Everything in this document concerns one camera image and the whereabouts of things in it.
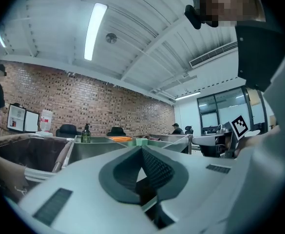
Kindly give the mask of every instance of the trash bin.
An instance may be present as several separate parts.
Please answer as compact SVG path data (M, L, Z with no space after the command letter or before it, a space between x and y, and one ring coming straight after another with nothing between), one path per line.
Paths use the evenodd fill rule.
M71 143L36 134L0 137L0 191L18 202L61 169Z

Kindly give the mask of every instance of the dispenser bottle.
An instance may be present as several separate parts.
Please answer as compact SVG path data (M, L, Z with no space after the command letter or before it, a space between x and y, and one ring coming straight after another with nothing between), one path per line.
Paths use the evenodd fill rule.
M89 131L89 124L85 125L85 129L82 132L81 142L82 143L90 143L90 131Z

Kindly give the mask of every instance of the window frame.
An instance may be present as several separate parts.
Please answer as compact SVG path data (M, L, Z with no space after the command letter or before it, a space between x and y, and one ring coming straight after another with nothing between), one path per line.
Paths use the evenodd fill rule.
M222 93L225 93L225 92L229 92L229 91L232 91L232 90L236 90L236 89L242 89L243 96L244 96L245 102L247 104L247 109L248 109L250 131L254 131L254 129L255 129L254 118L253 118L253 112L252 112L251 105L250 105L249 95L248 95L246 86L240 86L240 87L228 89L228 90L225 90L225 91L222 91L222 92L218 92L218 93L215 93L215 94L212 94L212 95L208 95L208 96L203 96L203 97L200 97L200 98L196 99L197 107L198 107L199 115L200 115L201 135L203 135L203 131L215 129L215 127L205 127L205 128L203 127L202 115L216 113L217 114L218 125L220 125L219 110L218 110L218 103L217 103L217 100L216 100L216 95L222 94ZM263 111L264 111L264 118L265 118L265 130L264 130L264 132L266 133L266 132L268 132L268 120L267 120L265 101L264 101L262 93L260 91L257 91L257 93L259 95L259 98L260 98L260 101L261 101L261 104L262 104L262 108L263 108ZM201 113L201 110L200 110L200 107L199 107L199 99L204 99L204 98L211 97L211 96L214 97L214 101L216 103L216 110L210 110L208 112Z

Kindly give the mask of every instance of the black office chair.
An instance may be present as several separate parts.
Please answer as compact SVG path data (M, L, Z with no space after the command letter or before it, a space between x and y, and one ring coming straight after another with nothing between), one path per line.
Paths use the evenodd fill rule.
M126 136L126 133L124 133L124 130L121 127L113 127L111 131L107 133L107 136Z
M76 135L82 135L82 133L76 130L75 125L64 124L56 130L57 137L75 138Z
M193 129L192 129L192 126L187 126L186 128L185 128L185 134L186 135L192 135L193 134Z

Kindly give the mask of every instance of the black cap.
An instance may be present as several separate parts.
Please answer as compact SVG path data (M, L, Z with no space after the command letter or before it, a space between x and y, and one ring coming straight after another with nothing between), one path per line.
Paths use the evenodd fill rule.
M0 71L4 73L5 76L7 76L6 68L4 65L0 64Z

